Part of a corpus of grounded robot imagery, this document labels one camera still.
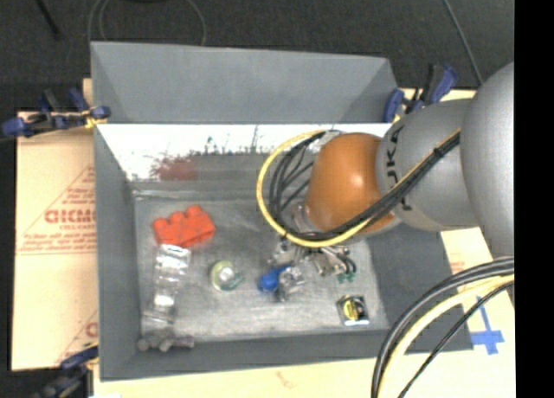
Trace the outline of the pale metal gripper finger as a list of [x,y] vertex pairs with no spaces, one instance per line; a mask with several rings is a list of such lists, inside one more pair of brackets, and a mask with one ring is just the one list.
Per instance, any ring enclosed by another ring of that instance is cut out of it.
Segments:
[[306,279],[299,268],[286,268],[278,275],[276,297],[279,301],[287,301],[305,284]]
[[271,267],[295,266],[299,263],[301,248],[291,241],[281,241],[271,253],[268,264]]

